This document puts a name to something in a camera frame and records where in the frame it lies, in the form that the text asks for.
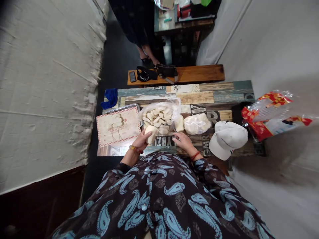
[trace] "wall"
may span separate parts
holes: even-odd
[[[251,80],[257,97],[291,90],[319,116],[318,12],[316,0],[253,0],[218,62],[227,81]],[[268,139],[268,158],[233,162],[236,186],[277,238],[319,237],[318,145],[314,124]]]
[[[7,1],[0,16],[4,193],[86,163],[106,27],[92,0]]]
[[[214,65],[217,63],[250,2],[251,0],[222,0],[214,29],[209,34],[202,33],[196,65]]]

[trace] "black handbag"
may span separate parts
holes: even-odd
[[[145,67],[136,67],[137,79],[142,82],[149,80],[157,80],[157,73],[155,71],[146,69]]]
[[[168,83],[174,85],[175,83],[178,82],[178,72],[176,66],[165,66],[165,65],[156,65],[155,66],[157,74],[160,76],[160,78],[163,78],[166,80]],[[174,77],[175,82],[172,82],[170,79],[167,77]]]

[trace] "hand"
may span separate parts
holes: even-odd
[[[147,140],[148,137],[151,136],[152,132],[148,132],[145,134],[145,129],[137,136],[136,140],[132,143],[132,146],[137,147],[139,150],[143,151],[147,147]]]
[[[197,149],[193,146],[192,140],[184,133],[174,133],[174,136],[179,138],[174,138],[175,144],[184,150],[190,157],[197,153]]]

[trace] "blue cloth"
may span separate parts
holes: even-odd
[[[117,103],[117,88],[106,89],[104,95],[109,100],[109,101],[101,102],[101,106],[104,110],[106,110],[108,108],[112,108],[113,106],[116,105],[116,103]]]

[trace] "baseball cap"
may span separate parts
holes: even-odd
[[[248,141],[247,130],[233,122],[220,121],[215,124],[215,133],[209,142],[209,150],[221,160],[227,160],[235,149]]]

